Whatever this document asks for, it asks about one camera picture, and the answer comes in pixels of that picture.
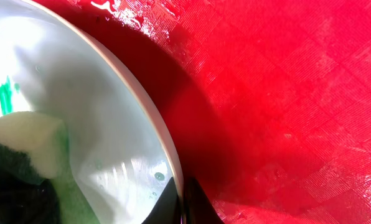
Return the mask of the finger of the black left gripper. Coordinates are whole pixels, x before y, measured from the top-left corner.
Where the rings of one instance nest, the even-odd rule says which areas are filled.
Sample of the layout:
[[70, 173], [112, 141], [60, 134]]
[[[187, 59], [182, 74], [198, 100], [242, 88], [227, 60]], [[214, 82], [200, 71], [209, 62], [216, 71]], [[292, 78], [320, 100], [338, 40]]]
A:
[[52, 184], [48, 180], [27, 184], [0, 172], [0, 224], [61, 224]]

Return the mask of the green scouring sponge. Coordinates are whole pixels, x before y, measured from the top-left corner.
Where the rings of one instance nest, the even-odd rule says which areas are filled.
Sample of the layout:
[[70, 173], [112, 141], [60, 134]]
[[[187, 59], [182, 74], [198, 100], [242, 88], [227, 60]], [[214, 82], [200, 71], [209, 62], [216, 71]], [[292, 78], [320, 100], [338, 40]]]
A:
[[64, 122], [32, 111], [0, 117], [0, 172], [34, 185], [71, 180]]

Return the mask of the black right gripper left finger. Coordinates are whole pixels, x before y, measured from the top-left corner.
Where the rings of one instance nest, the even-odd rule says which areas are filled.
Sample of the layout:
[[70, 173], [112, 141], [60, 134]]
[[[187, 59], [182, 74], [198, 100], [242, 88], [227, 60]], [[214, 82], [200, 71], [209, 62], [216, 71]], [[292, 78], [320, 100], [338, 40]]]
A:
[[181, 224], [181, 208], [173, 178], [170, 178], [151, 213], [142, 224]]

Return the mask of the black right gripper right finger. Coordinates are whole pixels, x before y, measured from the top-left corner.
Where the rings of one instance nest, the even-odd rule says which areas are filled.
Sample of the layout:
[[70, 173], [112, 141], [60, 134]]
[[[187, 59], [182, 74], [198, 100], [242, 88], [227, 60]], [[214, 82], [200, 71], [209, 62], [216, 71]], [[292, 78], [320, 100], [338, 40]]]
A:
[[224, 224], [197, 179], [188, 179], [184, 196], [186, 224]]

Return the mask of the light blue plate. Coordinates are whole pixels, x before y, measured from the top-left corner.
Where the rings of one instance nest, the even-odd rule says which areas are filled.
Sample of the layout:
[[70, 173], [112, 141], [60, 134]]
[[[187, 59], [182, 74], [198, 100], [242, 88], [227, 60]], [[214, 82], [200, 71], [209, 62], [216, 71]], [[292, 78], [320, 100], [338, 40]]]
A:
[[100, 223], [142, 223], [183, 175], [169, 131], [141, 84], [104, 45], [44, 6], [0, 1], [0, 117], [64, 121], [72, 176]]

